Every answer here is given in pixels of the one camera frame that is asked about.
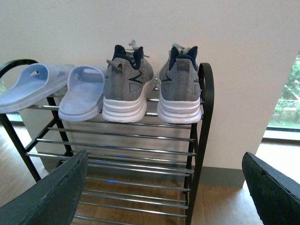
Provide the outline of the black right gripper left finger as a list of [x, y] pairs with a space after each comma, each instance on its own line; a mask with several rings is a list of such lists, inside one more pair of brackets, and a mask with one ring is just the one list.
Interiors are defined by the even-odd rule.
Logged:
[[88, 155], [80, 151], [0, 209], [2, 225], [69, 225], [85, 184]]

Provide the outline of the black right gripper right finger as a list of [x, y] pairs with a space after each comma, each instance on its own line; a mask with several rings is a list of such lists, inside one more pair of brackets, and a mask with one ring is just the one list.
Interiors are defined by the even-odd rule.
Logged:
[[265, 225], [300, 223], [300, 185], [250, 152], [242, 170], [257, 213]]

